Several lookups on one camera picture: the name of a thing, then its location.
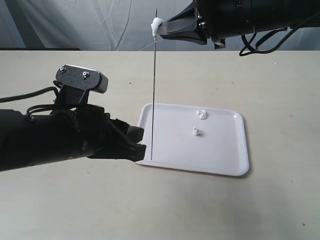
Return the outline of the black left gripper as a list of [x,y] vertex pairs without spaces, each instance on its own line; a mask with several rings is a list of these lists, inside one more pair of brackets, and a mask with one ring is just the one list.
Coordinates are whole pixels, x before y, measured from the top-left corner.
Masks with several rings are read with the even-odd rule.
[[91,104],[58,106],[52,115],[67,123],[62,139],[66,141],[70,159],[87,157],[138,162],[145,157],[147,146],[139,143],[144,129],[111,119],[103,107]]

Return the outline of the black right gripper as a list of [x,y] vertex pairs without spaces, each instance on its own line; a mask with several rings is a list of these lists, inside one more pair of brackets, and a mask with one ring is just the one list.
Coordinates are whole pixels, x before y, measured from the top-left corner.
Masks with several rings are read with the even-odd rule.
[[255,32],[251,0],[195,0],[158,29],[164,40],[206,45],[208,36],[215,49],[226,45],[226,38]]

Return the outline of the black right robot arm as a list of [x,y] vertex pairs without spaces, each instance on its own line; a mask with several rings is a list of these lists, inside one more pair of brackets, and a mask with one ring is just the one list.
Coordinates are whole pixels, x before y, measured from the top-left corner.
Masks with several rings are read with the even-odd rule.
[[164,40],[198,45],[213,42],[223,49],[226,39],[264,31],[320,25],[318,0],[194,0],[164,21],[158,30]]

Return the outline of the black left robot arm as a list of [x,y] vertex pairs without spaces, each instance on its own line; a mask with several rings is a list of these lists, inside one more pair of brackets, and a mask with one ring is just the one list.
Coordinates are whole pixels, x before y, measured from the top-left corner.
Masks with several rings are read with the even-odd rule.
[[38,105],[49,115],[0,111],[0,170],[2,172],[73,160],[144,159],[144,129],[112,119],[103,107],[85,104],[62,108]]

